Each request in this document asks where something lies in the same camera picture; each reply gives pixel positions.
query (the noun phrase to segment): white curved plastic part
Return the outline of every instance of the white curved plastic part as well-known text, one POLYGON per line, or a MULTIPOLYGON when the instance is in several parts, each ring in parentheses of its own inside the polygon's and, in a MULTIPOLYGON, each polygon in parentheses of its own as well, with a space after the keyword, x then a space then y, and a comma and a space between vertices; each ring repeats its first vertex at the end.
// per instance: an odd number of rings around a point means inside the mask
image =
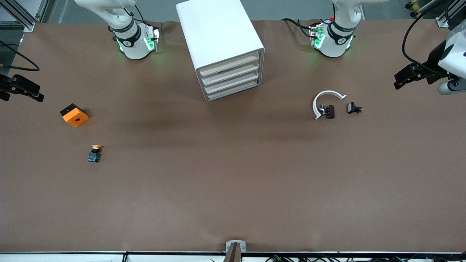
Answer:
POLYGON ((322 95, 333 95, 333 96, 336 96, 337 98, 339 98, 340 100, 343 100, 343 98, 346 97, 346 95, 342 96, 340 93, 338 93, 336 91, 332 91, 332 90, 325 90, 325 91, 322 91, 322 92, 318 93, 317 96, 315 96, 315 98, 314 98, 314 102, 312 103, 312 110, 314 110, 316 120, 319 119, 319 117, 322 116, 322 114, 319 112, 319 109, 317 108, 317 99, 322 95))

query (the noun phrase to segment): orange block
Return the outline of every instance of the orange block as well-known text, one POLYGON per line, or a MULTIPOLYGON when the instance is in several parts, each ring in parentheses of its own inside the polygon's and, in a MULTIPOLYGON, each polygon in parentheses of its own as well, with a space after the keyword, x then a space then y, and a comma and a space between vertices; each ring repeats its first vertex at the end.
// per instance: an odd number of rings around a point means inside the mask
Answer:
POLYGON ((89 120, 89 117, 84 113, 79 107, 75 104, 69 105, 67 108, 60 111, 63 119, 66 123, 78 127, 82 125, 84 122, 89 120))

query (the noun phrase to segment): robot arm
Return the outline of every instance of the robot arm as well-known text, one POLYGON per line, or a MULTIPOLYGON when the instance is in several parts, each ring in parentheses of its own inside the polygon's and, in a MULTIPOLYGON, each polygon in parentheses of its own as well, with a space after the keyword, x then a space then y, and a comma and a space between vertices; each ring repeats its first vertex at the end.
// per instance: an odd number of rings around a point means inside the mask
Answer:
POLYGON ((332 21, 324 21, 311 28, 313 48, 329 57, 339 57, 350 48, 353 33, 362 18, 359 5, 378 4, 389 0, 331 0, 335 7, 332 21))
POLYGON ((124 8, 134 7, 136 0, 75 0, 79 6, 104 19, 113 29, 122 29, 131 24, 132 17, 124 8))
POLYGON ((423 65, 436 73, 415 63, 409 64, 395 75, 395 89, 400 89, 413 81, 426 79, 428 84, 432 84, 441 78, 448 77, 448 81, 439 85, 439 94, 466 92, 466 20, 431 51, 423 65))
POLYGON ((104 19, 115 34, 120 50, 130 59, 141 59, 157 50, 159 29, 135 21, 126 8, 137 0, 75 0, 79 6, 104 19))

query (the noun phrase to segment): electrical wires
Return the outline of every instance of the electrical wires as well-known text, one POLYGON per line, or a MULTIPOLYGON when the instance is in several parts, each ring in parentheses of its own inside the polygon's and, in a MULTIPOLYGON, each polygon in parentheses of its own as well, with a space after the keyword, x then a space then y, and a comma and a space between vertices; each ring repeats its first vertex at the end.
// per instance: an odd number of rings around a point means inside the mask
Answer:
POLYGON ((301 29, 301 32, 302 32, 305 36, 307 36, 307 37, 309 37, 309 38, 312 38, 312 39, 317 39, 316 36, 310 36, 310 35, 308 35, 308 34, 304 31, 304 29, 309 30, 309 26, 306 27, 306 26, 301 25, 301 23, 299 22, 299 19, 298 19, 298 22, 295 22, 294 20, 289 19, 289 18, 283 18, 281 21, 290 21, 290 22, 292 22, 295 26, 299 27, 299 28, 301 29))
POLYGON ((449 21, 450 23, 453 23, 453 24, 460 24, 462 21, 455 21, 453 20, 450 15, 448 14, 448 11, 450 9, 450 6, 452 5, 452 2, 455 1, 455 0, 450 0, 450 2, 448 2, 448 4, 446 5, 446 8, 445 8, 445 18, 447 21, 449 21))
POLYGON ((403 55, 406 57, 406 59, 408 59, 409 61, 415 63, 416 65, 424 68, 425 70, 433 73, 433 74, 436 74, 436 75, 442 75, 441 73, 421 64, 420 62, 414 60, 413 58, 411 58, 407 53, 406 53, 406 50, 405 50, 405 46, 406 46, 406 39, 408 39, 408 35, 409 35, 409 32, 411 31, 411 29, 413 28, 413 26, 428 12, 430 12, 432 9, 438 7, 440 4, 444 3, 445 1, 447 0, 441 0, 439 1, 437 4, 435 5, 432 5, 431 7, 427 8, 425 12, 423 12, 419 17, 417 17, 414 22, 408 27, 408 30, 406 31, 406 34, 404 35, 404 39, 403 39, 403 44, 401 45, 401 51, 403 52, 403 55))
POLYGON ((434 256, 434 255, 426 255, 426 254, 416 254, 416 255, 414 255, 414 256, 412 256, 410 258, 403 259, 403 261, 408 262, 409 260, 415 259, 415 258, 418 258, 418 259, 432 259, 434 262, 448 262, 448 260, 446 258, 444 258, 444 257, 434 256))
POLYGON ((136 5, 134 5, 134 7, 136 7, 136 10, 137 10, 137 12, 139 13, 139 16, 141 16, 141 19, 136 19, 136 18, 134 18, 134 13, 128 11, 128 10, 124 7, 123 3, 121 3, 120 0, 118 0, 118 2, 120 3, 120 5, 121 5, 121 7, 123 8, 123 10, 127 13, 127 15, 129 15, 130 17, 132 17, 132 18, 133 18, 134 20, 136 20, 136 21, 139 21, 139 22, 142 22, 142 23, 148 25, 148 24, 146 23, 146 21, 144 21, 144 18, 143 18, 143 16, 141 15, 141 12, 139 11, 139 8, 138 8, 136 5))
POLYGON ((297 261, 291 259, 289 256, 273 255, 265 262, 341 262, 338 259, 325 254, 306 254, 301 256, 296 255, 296 258, 298 259, 297 261))
POLYGON ((19 56, 21 56, 22 58, 26 59, 26 61, 31 63, 32 66, 34 66, 35 68, 25 68, 25 67, 8 66, 8 65, 2 65, 2 67, 11 68, 11 69, 18 69, 18 70, 24 70, 24 71, 39 71, 39 67, 33 61, 31 61, 31 59, 25 57, 23 54, 21 54, 20 52, 18 52, 17 50, 15 50, 13 48, 11 48, 10 45, 6 44, 5 42, 3 42, 1 40, 0 40, 0 45, 10 49, 11 51, 13 51, 15 53, 17 53, 19 56))

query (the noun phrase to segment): black cable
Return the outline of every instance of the black cable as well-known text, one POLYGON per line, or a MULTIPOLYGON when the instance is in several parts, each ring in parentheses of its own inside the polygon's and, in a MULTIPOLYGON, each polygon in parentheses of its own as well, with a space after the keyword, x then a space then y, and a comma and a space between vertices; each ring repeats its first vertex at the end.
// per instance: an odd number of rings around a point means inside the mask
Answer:
POLYGON ((301 32, 302 32, 305 36, 307 36, 307 37, 309 37, 309 38, 312 38, 312 39, 317 39, 317 36, 308 35, 308 34, 304 31, 304 29, 302 29, 303 26, 302 26, 301 23, 299 22, 299 19, 298 19, 298 25, 299 25, 299 29, 301 29, 301 32))
POLYGON ((410 258, 404 259, 404 261, 408 262, 409 260, 414 259, 414 258, 419 257, 419 256, 421 256, 422 258, 432 259, 432 260, 434 260, 435 262, 439 262, 439 261, 440 261, 439 259, 445 259, 445 258, 436 257, 436 256, 434 256, 434 255, 416 254, 416 255, 414 255, 414 256, 412 256, 412 257, 410 257, 410 258))
POLYGON ((321 256, 327 258, 328 260, 330 260, 330 262, 341 262, 341 261, 338 260, 337 258, 332 257, 332 256, 329 256, 329 255, 324 255, 324 254, 316 254, 316 255, 321 255, 321 256))
POLYGON ((265 262, 269 262, 271 259, 274 259, 273 256, 269 257, 267 260, 265 260, 265 262))
POLYGON ((460 258, 459 258, 459 257, 457 257, 457 256, 454 256, 454 255, 452 255, 452 257, 453 257, 454 259, 458 260, 458 262, 463 262, 463 260, 462 260, 462 259, 460 259, 460 258))
POLYGON ((330 23, 327 23, 327 22, 325 22, 323 19, 319 19, 319 21, 320 21, 320 23, 324 23, 324 24, 326 24, 326 25, 329 25, 329 24, 331 24, 331 23, 332 23, 332 22, 330 22, 330 23))
POLYGON ((380 258, 380 257, 374 257, 371 258, 370 262, 395 262, 396 259, 394 257, 391 258, 380 258))
POLYGON ((137 10, 137 12, 139 13, 139 16, 141 17, 141 20, 144 21, 144 17, 143 17, 143 15, 141 14, 141 12, 139 11, 139 8, 137 7, 137 5, 134 5, 134 7, 136 7, 136 10, 137 10))
POLYGON ((20 45, 17 45, 17 44, 1 44, 0 47, 5 47, 5 46, 17 46, 19 47, 20 45))
POLYGON ((408 27, 408 30, 406 31, 406 34, 404 35, 404 39, 403 39, 403 44, 401 45, 401 51, 403 52, 403 55, 406 57, 406 59, 408 59, 409 61, 415 63, 416 65, 426 69, 427 71, 433 73, 433 74, 436 74, 436 75, 442 75, 441 73, 431 69, 431 68, 428 68, 427 66, 423 65, 422 63, 412 59, 411 57, 409 57, 409 55, 406 53, 406 50, 405 50, 405 46, 406 46, 406 39, 408 39, 408 35, 409 35, 409 32, 411 31, 411 29, 413 28, 413 26, 428 12, 430 12, 432 9, 438 7, 441 3, 445 2, 447 0, 442 0, 442 1, 439 1, 437 4, 429 7, 425 12, 423 12, 418 18, 416 18, 414 20, 414 22, 408 27))
POLYGON ((128 252, 123 254, 122 262, 126 262, 128 260, 128 252))
POLYGON ((298 258, 298 262, 308 262, 305 256, 296 256, 298 258))
POLYGON ((309 262, 317 262, 317 261, 328 262, 328 261, 326 261, 325 259, 323 259, 322 257, 319 257, 318 255, 319 255, 319 254, 311 254, 311 255, 310 255, 311 257, 315 258, 314 261, 308 259, 307 257, 306 257, 306 259, 307 259, 309 262))
POLYGON ((450 2, 448 2, 448 4, 446 5, 446 8, 445 8, 445 18, 447 21, 449 21, 450 23, 453 23, 453 24, 460 24, 462 21, 455 21, 453 20, 450 15, 448 14, 448 11, 450 9, 450 6, 452 5, 452 2, 454 0, 450 0, 450 2))
POLYGON ((129 12, 125 7, 123 7, 123 10, 131 17, 134 16, 134 13, 133 12, 129 12))
POLYGON ((293 259, 287 257, 287 256, 284 256, 284 258, 286 258, 289 262, 295 262, 293 259))
POLYGON ((23 54, 21 54, 20 52, 18 52, 17 50, 14 50, 13 48, 11 48, 9 45, 7 45, 5 42, 3 42, 2 40, 0 40, 0 44, 2 44, 3 46, 5 46, 6 48, 10 49, 11 51, 17 53, 19 56, 21 56, 22 58, 26 59, 29 63, 31 63, 34 67, 34 68, 25 68, 25 67, 17 67, 17 66, 7 66, 7 65, 3 65, 4 68, 11 68, 11 69, 18 69, 18 70, 24 70, 24 71, 39 71, 39 67, 29 58, 25 57, 23 54))
POLYGON ((297 26, 297 27, 301 27, 301 28, 304 28, 304 29, 309 29, 309 28, 307 28, 307 27, 305 27, 305 26, 302 26, 302 25, 299 24, 299 23, 296 23, 294 20, 289 19, 289 18, 283 18, 281 21, 290 21, 290 22, 292 22, 292 23, 293 23, 295 26, 297 26))

